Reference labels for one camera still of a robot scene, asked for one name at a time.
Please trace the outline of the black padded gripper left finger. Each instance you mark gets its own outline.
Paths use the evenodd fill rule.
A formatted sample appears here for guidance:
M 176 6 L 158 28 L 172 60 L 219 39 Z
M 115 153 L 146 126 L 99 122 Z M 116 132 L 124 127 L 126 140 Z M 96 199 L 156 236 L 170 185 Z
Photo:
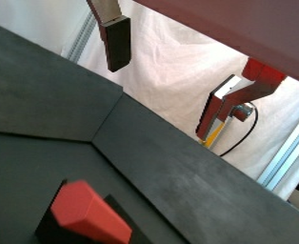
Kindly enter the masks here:
M 123 15 L 119 0 L 87 0 L 99 24 L 110 71 L 131 61 L 131 18 Z

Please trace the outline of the silver red gripper right finger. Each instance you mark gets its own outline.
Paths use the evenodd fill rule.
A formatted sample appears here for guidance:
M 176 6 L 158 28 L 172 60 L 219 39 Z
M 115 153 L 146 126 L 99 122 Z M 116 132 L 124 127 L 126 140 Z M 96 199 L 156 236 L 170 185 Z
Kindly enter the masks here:
M 242 77 L 230 78 L 211 92 L 200 123 L 198 137 L 206 141 L 215 120 L 224 123 L 234 107 L 272 94 L 286 80 L 286 74 L 250 57 Z

